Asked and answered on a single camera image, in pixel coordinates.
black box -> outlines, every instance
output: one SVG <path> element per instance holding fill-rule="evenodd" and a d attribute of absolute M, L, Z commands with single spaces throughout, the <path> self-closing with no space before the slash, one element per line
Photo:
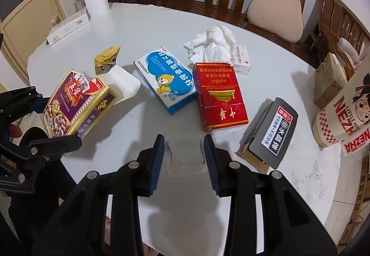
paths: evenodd
<path fill-rule="evenodd" d="M 288 149 L 297 119 L 297 112 L 283 99 L 277 97 L 264 111 L 252 131 L 252 136 L 238 155 L 261 172 L 267 173 L 266 164 L 277 169 Z M 254 163 L 254 159 L 251 161 L 250 157 L 245 156 L 247 151 L 265 162 L 266 164 L 262 165 L 265 167 L 261 168 L 259 164 Z"/>

screw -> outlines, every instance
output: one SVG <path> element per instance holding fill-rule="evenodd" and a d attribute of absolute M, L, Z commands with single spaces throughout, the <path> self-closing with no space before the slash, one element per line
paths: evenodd
<path fill-rule="evenodd" d="M 136 169 L 136 168 L 138 168 L 140 166 L 140 164 L 139 164 L 139 162 L 137 162 L 137 161 L 131 161 L 129 164 L 128 164 L 128 167 L 130 168 L 130 169 Z"/>
<path fill-rule="evenodd" d="M 273 178 L 275 178 L 275 179 L 281 179 L 282 178 L 282 173 L 281 172 L 279 172 L 279 171 L 273 171 L 273 172 L 271 172 L 271 176 L 273 177 Z"/>
<path fill-rule="evenodd" d="M 98 176 L 98 172 L 96 171 L 90 171 L 87 173 L 87 178 L 92 180 L 92 179 L 95 179 L 97 176 Z"/>
<path fill-rule="evenodd" d="M 229 166 L 232 168 L 232 169 L 238 169 L 240 167 L 240 163 L 239 162 L 236 162 L 236 161 L 231 161 L 229 163 Z"/>
<path fill-rule="evenodd" d="M 37 149 L 37 147 L 33 147 L 32 149 L 31 149 L 31 154 L 32 155 L 36 155 L 37 154 L 37 152 L 38 152 L 38 149 Z"/>
<path fill-rule="evenodd" d="M 18 175 L 18 181 L 21 182 L 21 183 L 23 183 L 25 181 L 25 175 L 19 174 Z"/>

beige cushion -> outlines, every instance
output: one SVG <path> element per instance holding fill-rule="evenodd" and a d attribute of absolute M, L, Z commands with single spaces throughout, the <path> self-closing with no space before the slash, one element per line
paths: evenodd
<path fill-rule="evenodd" d="M 303 22 L 299 0 L 252 0 L 248 21 L 290 43 L 302 37 Z"/>

cartoon bear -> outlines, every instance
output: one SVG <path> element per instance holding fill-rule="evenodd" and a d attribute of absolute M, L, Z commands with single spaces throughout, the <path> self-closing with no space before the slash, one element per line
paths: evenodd
<path fill-rule="evenodd" d="M 163 74 L 163 75 L 159 76 L 158 79 L 157 79 L 158 86 L 159 86 L 159 88 L 157 88 L 157 92 L 159 94 L 164 93 L 164 92 L 170 92 L 171 88 L 170 88 L 169 84 L 172 83 L 174 78 L 175 77 L 170 75 L 170 74 Z"/>

hand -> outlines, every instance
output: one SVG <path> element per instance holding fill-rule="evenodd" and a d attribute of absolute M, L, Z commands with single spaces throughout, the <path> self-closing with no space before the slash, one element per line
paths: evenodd
<path fill-rule="evenodd" d="M 10 125 L 8 131 L 9 131 L 9 137 L 19 138 L 22 136 L 21 128 L 16 125 Z M 14 167 L 15 169 L 17 168 L 17 165 L 13 161 L 8 160 L 6 161 L 6 163 Z"/>
<path fill-rule="evenodd" d="M 8 131 L 9 131 L 9 137 L 19 138 L 22 136 L 21 128 L 16 125 L 10 125 Z"/>

